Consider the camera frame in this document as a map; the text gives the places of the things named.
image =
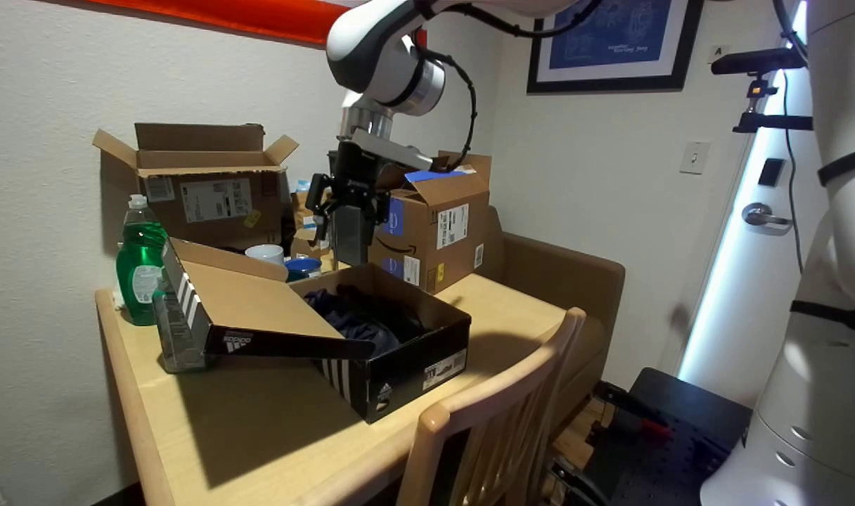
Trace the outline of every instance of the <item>chair backrest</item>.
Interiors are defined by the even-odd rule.
[[[567,309],[536,352],[421,414],[402,506],[534,504],[560,364],[581,320],[581,309]]]

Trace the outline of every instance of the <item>cardboard box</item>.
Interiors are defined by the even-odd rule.
[[[284,284],[267,265],[170,240],[165,281],[187,324],[184,340],[207,357],[200,368],[228,354],[312,357],[328,386],[367,423],[456,378],[466,359],[470,316],[374,265]],[[346,286],[390,298],[423,333],[381,354],[374,354],[371,344],[346,340],[302,300]]]
[[[488,157],[466,157],[450,174],[408,173],[390,191],[388,219],[374,232],[367,262],[439,293],[484,265]]]
[[[243,251],[293,240],[284,160],[293,139],[263,149],[263,129],[136,125],[136,149],[97,129],[91,147],[124,191],[144,191],[170,237]]]

